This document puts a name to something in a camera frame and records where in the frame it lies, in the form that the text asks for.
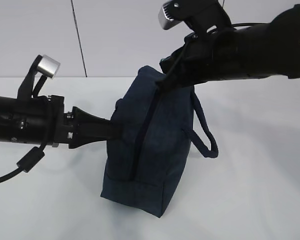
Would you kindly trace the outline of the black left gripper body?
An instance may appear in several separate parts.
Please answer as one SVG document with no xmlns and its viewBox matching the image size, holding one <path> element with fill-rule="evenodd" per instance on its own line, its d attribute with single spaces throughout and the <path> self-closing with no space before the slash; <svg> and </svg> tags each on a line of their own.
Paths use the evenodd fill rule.
<svg viewBox="0 0 300 240">
<path fill-rule="evenodd" d="M 48 103 L 52 106 L 52 122 L 48 133 L 47 145 L 57 148 L 67 145 L 70 149 L 74 134 L 74 111 L 65 111 L 65 98 L 49 95 Z"/>
</svg>

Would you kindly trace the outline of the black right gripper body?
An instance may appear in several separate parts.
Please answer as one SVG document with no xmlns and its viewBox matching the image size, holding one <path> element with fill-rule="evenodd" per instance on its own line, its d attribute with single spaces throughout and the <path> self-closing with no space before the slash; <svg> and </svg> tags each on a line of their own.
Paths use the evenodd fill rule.
<svg viewBox="0 0 300 240">
<path fill-rule="evenodd" d="M 199 37 L 197 34 L 189 34 L 184 38 L 184 45 L 171 53 L 171 55 L 177 56 L 183 54 L 182 63 L 185 68 L 186 82 L 190 86 L 215 80 L 213 69 L 214 41 L 214 34 L 209 34 L 207 38 Z"/>
</svg>

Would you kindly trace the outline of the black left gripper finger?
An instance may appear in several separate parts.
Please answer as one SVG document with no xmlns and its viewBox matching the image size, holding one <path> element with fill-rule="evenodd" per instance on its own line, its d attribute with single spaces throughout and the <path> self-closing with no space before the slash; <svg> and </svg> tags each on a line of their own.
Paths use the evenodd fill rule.
<svg viewBox="0 0 300 240">
<path fill-rule="evenodd" d="M 75 106 L 72 115 L 71 149 L 94 142 L 117 140 L 122 135 L 122 126 L 108 119 L 96 117 Z"/>
</svg>

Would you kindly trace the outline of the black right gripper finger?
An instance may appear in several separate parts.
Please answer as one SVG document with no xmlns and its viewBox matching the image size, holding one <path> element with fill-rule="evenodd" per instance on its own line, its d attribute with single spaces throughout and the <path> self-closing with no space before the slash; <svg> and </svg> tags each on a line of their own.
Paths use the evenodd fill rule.
<svg viewBox="0 0 300 240">
<path fill-rule="evenodd" d="M 190 87 L 185 75 L 183 55 L 183 53 L 180 53 L 179 55 L 171 55 L 160 60 L 159 65 L 164 73 L 164 77 L 158 80 L 156 85 L 161 94 Z"/>
</svg>

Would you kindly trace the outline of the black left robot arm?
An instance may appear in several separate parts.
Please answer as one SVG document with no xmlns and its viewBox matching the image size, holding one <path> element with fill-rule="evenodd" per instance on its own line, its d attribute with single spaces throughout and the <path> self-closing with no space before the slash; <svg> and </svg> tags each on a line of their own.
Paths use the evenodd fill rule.
<svg viewBox="0 0 300 240">
<path fill-rule="evenodd" d="M 121 137 L 121 124 L 75 106 L 71 112 L 65 112 L 64 100 L 58 95 L 25 101 L 0 96 L 0 142 L 39 145 L 47 137 L 49 146 L 66 144 L 69 149 L 76 149 Z"/>
</svg>

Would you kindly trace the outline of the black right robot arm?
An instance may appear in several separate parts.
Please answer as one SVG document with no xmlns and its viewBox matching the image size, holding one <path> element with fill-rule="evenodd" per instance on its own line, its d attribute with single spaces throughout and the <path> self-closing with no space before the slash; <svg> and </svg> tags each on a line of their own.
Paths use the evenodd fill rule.
<svg viewBox="0 0 300 240">
<path fill-rule="evenodd" d="M 192 31 L 160 61 L 162 91 L 210 81 L 300 78 L 300 4 L 269 23 L 233 24 L 216 0 L 170 0 L 158 18 L 164 30 L 183 22 Z"/>
</svg>

